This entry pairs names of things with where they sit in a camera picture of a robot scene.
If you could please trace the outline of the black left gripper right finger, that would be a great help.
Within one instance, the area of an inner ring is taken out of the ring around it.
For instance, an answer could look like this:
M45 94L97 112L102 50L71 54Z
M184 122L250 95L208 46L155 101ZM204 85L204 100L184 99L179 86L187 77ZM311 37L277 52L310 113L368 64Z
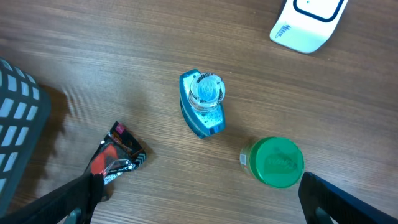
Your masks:
M298 196L308 224L393 223L397 219L370 206L319 176L305 172Z

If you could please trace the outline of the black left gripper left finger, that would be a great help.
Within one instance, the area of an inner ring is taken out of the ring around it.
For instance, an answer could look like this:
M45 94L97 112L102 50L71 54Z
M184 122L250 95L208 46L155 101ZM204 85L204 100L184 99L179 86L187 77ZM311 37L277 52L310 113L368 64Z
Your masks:
M101 174L83 174L1 218L1 223L90 223L104 190Z

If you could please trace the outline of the black red snack wrapper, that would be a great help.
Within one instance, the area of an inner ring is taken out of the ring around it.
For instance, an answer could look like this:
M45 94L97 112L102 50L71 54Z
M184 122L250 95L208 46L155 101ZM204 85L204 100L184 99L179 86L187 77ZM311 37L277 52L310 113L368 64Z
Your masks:
M123 173L138 169L146 158L139 141L117 121L100 142L85 171L103 175L105 187L101 200L105 202L111 197L107 185Z

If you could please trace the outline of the green lid jar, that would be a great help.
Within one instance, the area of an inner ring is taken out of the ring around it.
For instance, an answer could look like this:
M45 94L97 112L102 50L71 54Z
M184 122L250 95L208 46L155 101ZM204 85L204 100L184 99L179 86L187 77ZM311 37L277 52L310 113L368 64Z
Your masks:
M249 141L239 155L242 170L268 186L285 189L296 184L305 170L300 148L282 137Z

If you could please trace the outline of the blue mouthwash bottle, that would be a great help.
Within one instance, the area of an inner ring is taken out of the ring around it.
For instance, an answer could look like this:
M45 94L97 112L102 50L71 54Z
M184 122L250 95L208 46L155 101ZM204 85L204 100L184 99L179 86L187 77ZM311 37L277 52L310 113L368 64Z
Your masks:
M200 139L224 130L224 81L214 73L190 70L179 79L180 107L188 127Z

